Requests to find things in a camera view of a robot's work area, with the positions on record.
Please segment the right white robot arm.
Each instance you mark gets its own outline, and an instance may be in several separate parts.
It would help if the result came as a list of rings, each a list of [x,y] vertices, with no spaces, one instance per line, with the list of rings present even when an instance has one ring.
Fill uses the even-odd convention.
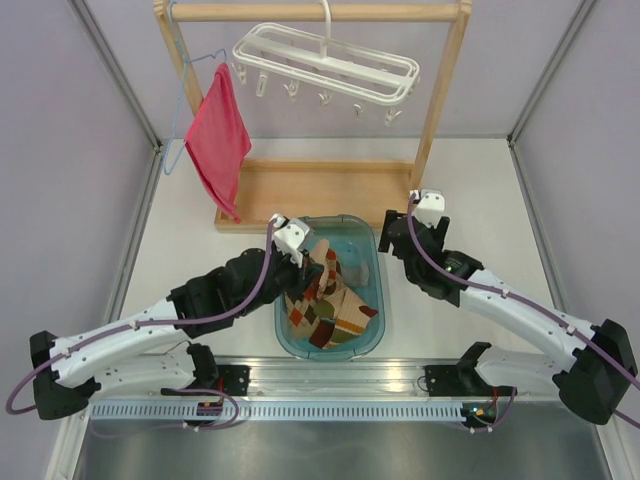
[[[637,427],[619,409],[628,390],[639,386],[626,329],[610,319],[593,324],[572,317],[510,290],[480,261],[445,249],[448,226],[448,217],[426,226],[411,213],[388,210],[378,249],[398,258],[407,281],[429,297],[487,318],[538,350],[523,354],[477,342],[457,364],[460,388],[470,394],[489,386],[548,391],[587,422],[605,425],[618,417]]]

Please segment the argyle patterned sock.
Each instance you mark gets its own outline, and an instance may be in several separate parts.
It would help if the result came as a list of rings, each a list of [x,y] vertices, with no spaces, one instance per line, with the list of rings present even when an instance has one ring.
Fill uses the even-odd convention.
[[[329,248],[325,255],[324,270],[319,280],[318,293],[321,296],[330,296],[345,287],[346,284],[337,253]]]

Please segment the white clip sock hanger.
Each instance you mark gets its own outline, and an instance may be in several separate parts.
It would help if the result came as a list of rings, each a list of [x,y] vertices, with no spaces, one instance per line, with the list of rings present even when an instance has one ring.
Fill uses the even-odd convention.
[[[399,105],[420,81],[418,62],[333,38],[330,4],[321,5],[322,35],[269,22],[249,30],[232,50],[237,77],[245,84],[247,69],[256,69],[258,97],[264,95],[271,75],[286,79],[283,87],[292,101],[303,84],[318,90],[322,108],[336,95],[349,97],[356,119],[363,117],[366,106],[376,105],[385,110],[384,125],[392,125],[402,113]]]

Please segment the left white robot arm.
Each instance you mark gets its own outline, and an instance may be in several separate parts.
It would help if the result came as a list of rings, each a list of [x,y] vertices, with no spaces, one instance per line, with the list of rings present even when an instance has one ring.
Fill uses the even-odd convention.
[[[99,398],[211,393],[223,382],[213,353],[197,338],[232,327],[283,294],[302,295],[323,271],[308,252],[296,263],[276,248],[251,248],[127,319],[75,337],[32,335],[39,418],[62,419]]]

